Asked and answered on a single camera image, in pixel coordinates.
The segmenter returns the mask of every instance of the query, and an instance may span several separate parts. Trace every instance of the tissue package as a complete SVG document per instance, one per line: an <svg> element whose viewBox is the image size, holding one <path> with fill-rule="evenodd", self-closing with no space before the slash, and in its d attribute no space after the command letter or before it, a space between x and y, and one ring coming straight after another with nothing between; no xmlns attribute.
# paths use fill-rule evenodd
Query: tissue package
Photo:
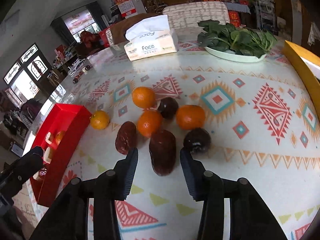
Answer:
<svg viewBox="0 0 320 240"><path fill-rule="evenodd" d="M134 38L124 46L128 58L133 61L177 52L178 38L174 29L148 32Z"/></svg>

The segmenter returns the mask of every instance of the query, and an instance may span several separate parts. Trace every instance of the leafy green vegetable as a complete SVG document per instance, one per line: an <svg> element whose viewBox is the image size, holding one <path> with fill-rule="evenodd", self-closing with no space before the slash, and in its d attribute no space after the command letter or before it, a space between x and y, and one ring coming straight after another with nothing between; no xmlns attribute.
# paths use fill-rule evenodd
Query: leafy green vegetable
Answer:
<svg viewBox="0 0 320 240"><path fill-rule="evenodd" d="M198 22L198 25L206 32L198 35L200 46L219 51L230 49L239 55L260 58L276 43L276 38L269 31L237 29L230 23L220 25L219 21L213 20Z"/></svg>

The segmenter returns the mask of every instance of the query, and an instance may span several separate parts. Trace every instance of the small orange fruit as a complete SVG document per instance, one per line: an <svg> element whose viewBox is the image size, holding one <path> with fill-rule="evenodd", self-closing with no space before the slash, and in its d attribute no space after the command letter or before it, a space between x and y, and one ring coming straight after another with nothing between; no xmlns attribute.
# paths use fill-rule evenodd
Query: small orange fruit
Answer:
<svg viewBox="0 0 320 240"><path fill-rule="evenodd" d="M160 112L147 110L140 116L137 129L143 136L150 138L154 132L160 129L162 118Z"/></svg>
<svg viewBox="0 0 320 240"><path fill-rule="evenodd" d="M132 101L137 107L150 108L156 103L156 94L151 88L137 87L132 92Z"/></svg>
<svg viewBox="0 0 320 240"><path fill-rule="evenodd" d="M109 115L102 110L94 112L90 117L90 124L94 129L102 130L105 129L109 124Z"/></svg>
<svg viewBox="0 0 320 240"><path fill-rule="evenodd" d="M66 134L66 131L60 131L57 133L56 135L56 143L57 145L59 145L59 143L61 142L62 138L64 137L64 135Z"/></svg>
<svg viewBox="0 0 320 240"><path fill-rule="evenodd" d="M200 106L184 105L176 113L176 122L183 130L201 128L204 125L205 112Z"/></svg>

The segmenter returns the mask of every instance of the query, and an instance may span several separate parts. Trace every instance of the white bowl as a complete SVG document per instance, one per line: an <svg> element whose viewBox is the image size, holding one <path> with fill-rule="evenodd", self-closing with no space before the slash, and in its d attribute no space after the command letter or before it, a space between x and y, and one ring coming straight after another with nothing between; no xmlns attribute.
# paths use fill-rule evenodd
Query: white bowl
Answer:
<svg viewBox="0 0 320 240"><path fill-rule="evenodd" d="M256 56L244 56L244 55L237 55L235 54L234 51L232 50L227 50L225 52L215 50L215 49L210 49L209 47L204 47L207 52L210 54L223 58L226 60L231 60L235 62L244 62L244 63L254 63L254 62L259 62L262 61L267 54L263 54L260 58L257 58Z"/></svg>

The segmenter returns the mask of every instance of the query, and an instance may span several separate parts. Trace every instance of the dried jujube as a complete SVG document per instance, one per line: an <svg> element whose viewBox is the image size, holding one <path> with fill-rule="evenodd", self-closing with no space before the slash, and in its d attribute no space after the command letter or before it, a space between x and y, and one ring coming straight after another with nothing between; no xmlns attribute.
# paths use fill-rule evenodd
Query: dried jujube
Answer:
<svg viewBox="0 0 320 240"><path fill-rule="evenodd" d="M210 148L211 136L202 128L195 128L187 133L183 147L191 153L205 153Z"/></svg>
<svg viewBox="0 0 320 240"><path fill-rule="evenodd" d="M137 146L137 129L133 122L127 121L120 127L116 138L116 150L127 155L131 148Z"/></svg>
<svg viewBox="0 0 320 240"><path fill-rule="evenodd" d="M167 131L160 130L151 136L149 152L152 168L159 176L172 172L176 162L176 138Z"/></svg>
<svg viewBox="0 0 320 240"><path fill-rule="evenodd" d="M177 101L174 98L167 97L161 99L158 111L161 113L163 118L172 119L178 108L179 105Z"/></svg>

